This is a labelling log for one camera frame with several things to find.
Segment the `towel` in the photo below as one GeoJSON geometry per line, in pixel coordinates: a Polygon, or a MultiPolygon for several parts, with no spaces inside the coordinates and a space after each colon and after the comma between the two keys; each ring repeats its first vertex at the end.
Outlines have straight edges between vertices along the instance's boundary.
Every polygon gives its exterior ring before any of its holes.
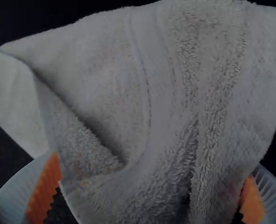
{"type": "Polygon", "coordinates": [[[7,43],[0,125],[58,152],[81,224],[228,224],[276,130],[276,8],[163,0],[7,43]]]}

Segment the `dark fabric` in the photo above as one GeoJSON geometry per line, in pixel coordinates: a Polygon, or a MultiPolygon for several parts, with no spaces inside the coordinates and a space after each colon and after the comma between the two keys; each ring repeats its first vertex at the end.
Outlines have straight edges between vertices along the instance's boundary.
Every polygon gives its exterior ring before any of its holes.
{"type": "MultiPolygon", "coordinates": [[[[155,0],[0,0],[0,45],[45,30],[64,26],[89,14],[125,6],[139,6],[155,0]]],[[[254,0],[276,7],[276,0],[254,0]]],[[[0,128],[0,187],[32,159],[0,128]]],[[[262,160],[276,176],[276,134],[262,160]]],[[[60,191],[45,223],[76,223],[60,191]]]]}

